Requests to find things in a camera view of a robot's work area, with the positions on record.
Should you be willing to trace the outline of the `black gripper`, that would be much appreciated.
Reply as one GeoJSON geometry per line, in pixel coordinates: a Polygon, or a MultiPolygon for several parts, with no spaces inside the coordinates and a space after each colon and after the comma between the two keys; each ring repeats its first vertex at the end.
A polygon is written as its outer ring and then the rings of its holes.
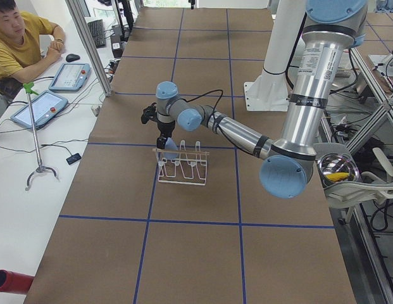
{"type": "Polygon", "coordinates": [[[175,129],[175,121],[162,122],[161,120],[157,120],[157,126],[160,135],[156,140],[156,146],[159,149],[165,149],[168,140],[172,138],[172,132],[175,129]]]}

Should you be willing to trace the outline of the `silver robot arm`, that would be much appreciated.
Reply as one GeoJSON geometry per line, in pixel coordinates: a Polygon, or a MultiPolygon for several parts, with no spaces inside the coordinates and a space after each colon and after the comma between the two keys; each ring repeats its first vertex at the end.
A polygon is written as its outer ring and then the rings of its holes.
{"type": "Polygon", "coordinates": [[[193,131],[200,126],[223,135],[234,146],[263,160],[259,178],[271,195],[300,195],[313,175],[316,151],[313,141],[345,49],[363,42],[366,1],[307,1],[303,27],[305,48],[287,107],[287,117],[277,140],[220,113],[212,106],[194,105],[181,98],[173,82],[156,89],[154,119],[160,135],[159,149],[174,149],[176,126],[193,131]]]}

